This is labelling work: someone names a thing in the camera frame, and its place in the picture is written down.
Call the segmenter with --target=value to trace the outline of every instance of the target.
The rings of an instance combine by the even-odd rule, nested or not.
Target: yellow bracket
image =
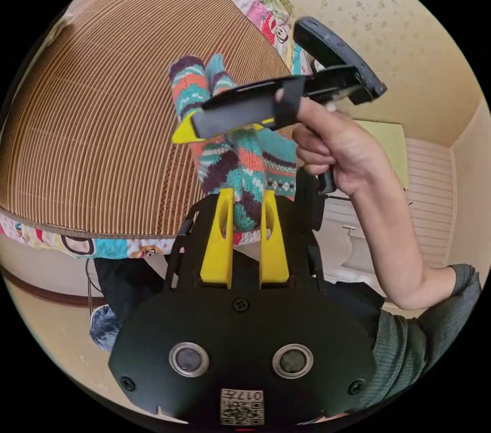
[[[268,228],[271,231],[269,237],[267,236]],[[288,277],[288,262],[275,193],[266,190],[262,202],[259,279],[261,283],[285,283]]]
[[[194,131],[193,123],[191,120],[192,116],[196,114],[196,112],[197,111],[192,112],[191,114],[186,116],[184,121],[182,121],[179,124],[174,134],[172,135],[172,143],[174,144],[198,143],[200,141],[208,141],[212,139],[212,138],[198,138],[198,136],[196,136],[196,132]],[[268,118],[268,119],[263,119],[261,124],[269,124],[272,122],[274,122],[274,119]],[[244,129],[246,127],[252,127],[256,131],[261,131],[261,129],[264,129],[264,126],[262,126],[261,124],[248,124],[245,126],[234,128],[230,131],[227,131],[226,133],[230,133],[231,131],[235,131],[236,129]]]
[[[234,190],[222,189],[218,195],[215,217],[201,266],[203,283],[232,286]],[[261,258],[259,283],[285,283],[288,262],[281,232],[274,191],[264,192],[261,214]]]
[[[232,287],[232,256],[234,249],[234,190],[222,189],[216,203],[205,257],[201,266],[201,279],[208,284]]]

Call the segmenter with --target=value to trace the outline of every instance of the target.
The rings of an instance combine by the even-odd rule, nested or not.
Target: black pants
[[[96,258],[94,265],[101,292],[120,323],[164,288],[164,280],[145,259]]]
[[[123,323],[147,298],[163,290],[164,280],[142,258],[94,259],[100,289],[116,319]],[[326,282],[326,296],[342,304],[375,344],[384,298],[365,283]]]

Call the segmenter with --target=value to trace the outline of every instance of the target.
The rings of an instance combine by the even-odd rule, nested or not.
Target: colorful quilt
[[[232,0],[265,36],[292,74],[310,74],[304,50],[293,41],[295,22],[288,0]],[[169,254],[174,239],[84,239],[37,230],[0,214],[0,235],[36,249],[55,249],[75,258],[124,259]],[[259,231],[234,235],[234,245],[258,242]]]

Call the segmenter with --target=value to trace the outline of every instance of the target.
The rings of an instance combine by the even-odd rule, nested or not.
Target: bamboo mat
[[[168,66],[222,52],[238,84],[289,72],[230,0],[75,0],[69,11],[13,103],[0,210],[72,236],[173,236],[203,193],[187,146],[170,140]]]

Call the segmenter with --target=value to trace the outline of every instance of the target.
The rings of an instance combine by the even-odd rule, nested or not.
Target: forearm
[[[404,190],[393,172],[381,172],[358,189],[351,201],[378,282],[398,307],[428,308],[452,294],[455,271],[425,267]]]

